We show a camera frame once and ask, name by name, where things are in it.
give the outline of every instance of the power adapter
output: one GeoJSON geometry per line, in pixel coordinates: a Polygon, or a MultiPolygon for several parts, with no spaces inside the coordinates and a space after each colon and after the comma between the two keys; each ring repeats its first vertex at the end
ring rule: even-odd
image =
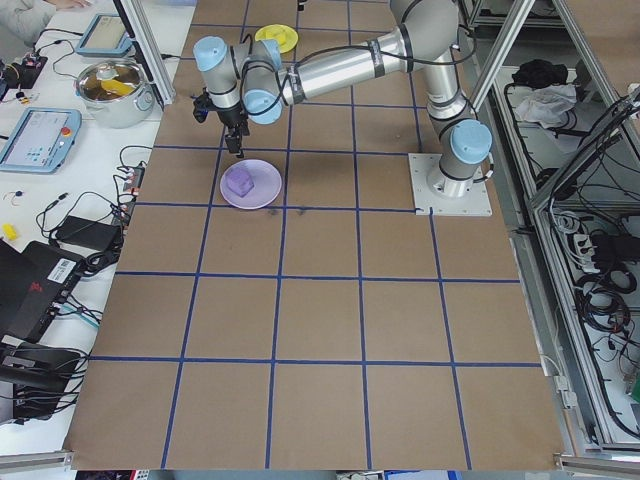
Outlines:
{"type": "Polygon", "coordinates": [[[116,225],[107,225],[95,220],[67,216],[56,229],[58,242],[90,248],[98,252],[111,250],[122,243],[122,229],[116,225]]]}

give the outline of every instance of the tablet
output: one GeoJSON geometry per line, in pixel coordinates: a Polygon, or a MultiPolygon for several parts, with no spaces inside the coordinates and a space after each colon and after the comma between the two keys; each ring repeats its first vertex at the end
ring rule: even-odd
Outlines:
{"type": "Polygon", "coordinates": [[[55,172],[81,124],[78,110],[27,108],[0,152],[0,172],[55,172]]]}
{"type": "Polygon", "coordinates": [[[76,53],[85,57],[124,57],[130,48],[131,40],[120,17],[98,14],[80,38],[76,53]]]}

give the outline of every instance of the white plate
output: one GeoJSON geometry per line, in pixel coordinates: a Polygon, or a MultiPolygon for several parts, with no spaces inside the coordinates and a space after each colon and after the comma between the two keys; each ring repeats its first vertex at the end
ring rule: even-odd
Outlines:
{"type": "Polygon", "coordinates": [[[220,193],[234,207],[255,210],[273,202],[282,188],[280,172],[264,160],[246,159],[234,163],[220,179],[220,193]],[[237,195],[227,186],[227,172],[236,167],[244,167],[251,175],[253,188],[244,197],[237,195]]]}

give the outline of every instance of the black cloth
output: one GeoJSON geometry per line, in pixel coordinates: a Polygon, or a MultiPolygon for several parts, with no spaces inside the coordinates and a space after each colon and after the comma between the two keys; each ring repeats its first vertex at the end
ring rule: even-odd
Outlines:
{"type": "Polygon", "coordinates": [[[564,65],[554,65],[546,60],[531,60],[520,65],[520,69],[511,75],[519,85],[531,88],[545,88],[549,85],[567,83],[569,72],[564,65]]]}

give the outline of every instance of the blue joint cap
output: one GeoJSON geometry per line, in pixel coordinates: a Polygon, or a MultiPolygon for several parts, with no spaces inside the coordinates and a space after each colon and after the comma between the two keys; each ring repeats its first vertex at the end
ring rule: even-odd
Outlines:
{"type": "Polygon", "coordinates": [[[481,163],[491,150],[491,131],[477,120],[466,119],[453,127],[451,150],[468,165],[481,163]]]}
{"type": "Polygon", "coordinates": [[[249,118],[260,125],[269,125],[278,120],[280,115],[282,115],[282,102],[267,90],[249,90],[244,94],[244,106],[247,109],[249,118]],[[252,115],[251,112],[264,113],[261,115],[252,115]]]}
{"type": "Polygon", "coordinates": [[[206,72],[218,66],[227,55],[227,44],[220,37],[204,37],[193,47],[198,70],[206,72]]]}
{"type": "Polygon", "coordinates": [[[280,70],[282,68],[282,58],[280,57],[280,47],[278,46],[278,41],[273,39],[260,40],[264,43],[264,47],[269,52],[271,56],[271,60],[273,60],[273,66],[276,70],[280,70]]]}

